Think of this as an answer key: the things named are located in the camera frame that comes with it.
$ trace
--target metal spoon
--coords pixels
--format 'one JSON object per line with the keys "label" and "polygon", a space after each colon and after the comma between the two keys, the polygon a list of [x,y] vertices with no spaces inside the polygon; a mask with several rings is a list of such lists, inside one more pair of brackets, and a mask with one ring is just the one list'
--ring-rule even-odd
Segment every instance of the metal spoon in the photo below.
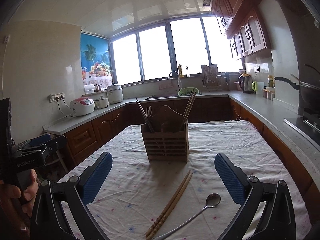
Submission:
{"label": "metal spoon", "polygon": [[177,228],[175,228],[174,230],[162,235],[162,236],[157,236],[155,238],[152,238],[152,240],[163,240],[166,239],[168,236],[172,235],[175,231],[178,231],[180,228],[184,227],[186,224],[188,224],[189,222],[191,222],[193,219],[195,219],[198,215],[200,215],[203,211],[205,211],[207,208],[214,208],[217,205],[219,205],[221,200],[221,197],[219,194],[217,193],[213,193],[210,194],[207,197],[207,200],[205,201],[206,206],[200,210],[197,214],[195,214],[193,217],[191,217],[189,220],[187,220],[186,222],[184,222],[182,225],[178,226]]}

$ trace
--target dish rack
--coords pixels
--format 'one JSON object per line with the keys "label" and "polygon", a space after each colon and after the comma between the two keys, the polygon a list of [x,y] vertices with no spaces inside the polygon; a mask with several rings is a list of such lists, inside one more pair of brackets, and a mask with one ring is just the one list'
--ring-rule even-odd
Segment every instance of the dish rack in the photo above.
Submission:
{"label": "dish rack", "polygon": [[213,64],[211,66],[201,65],[201,70],[202,83],[204,87],[222,89],[221,75],[218,71],[217,64]]}
{"label": "dish rack", "polygon": [[188,162],[188,121],[178,132],[151,133],[147,124],[141,126],[141,133],[149,161]]}

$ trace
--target fork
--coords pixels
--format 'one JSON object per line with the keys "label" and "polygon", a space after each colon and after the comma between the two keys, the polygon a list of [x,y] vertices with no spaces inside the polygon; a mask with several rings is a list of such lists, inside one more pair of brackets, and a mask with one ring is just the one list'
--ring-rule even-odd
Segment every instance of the fork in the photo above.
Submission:
{"label": "fork", "polygon": [[152,110],[151,110],[151,106],[147,106],[147,109],[146,109],[146,114],[147,114],[147,117],[152,117]]}

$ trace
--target stove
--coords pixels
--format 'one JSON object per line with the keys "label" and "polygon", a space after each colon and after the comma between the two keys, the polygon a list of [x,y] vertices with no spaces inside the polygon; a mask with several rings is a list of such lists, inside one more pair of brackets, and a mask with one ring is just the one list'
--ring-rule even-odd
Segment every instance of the stove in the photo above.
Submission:
{"label": "stove", "polygon": [[320,113],[304,108],[303,117],[284,118],[284,122],[303,135],[320,151]]}

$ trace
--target red and white rice cooker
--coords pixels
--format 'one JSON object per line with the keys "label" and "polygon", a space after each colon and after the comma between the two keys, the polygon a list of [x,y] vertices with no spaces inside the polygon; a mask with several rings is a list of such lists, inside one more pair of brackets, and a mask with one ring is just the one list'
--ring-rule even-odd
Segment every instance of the red and white rice cooker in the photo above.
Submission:
{"label": "red and white rice cooker", "polygon": [[70,102],[74,116],[90,114],[94,111],[94,101],[91,98],[77,98]]}

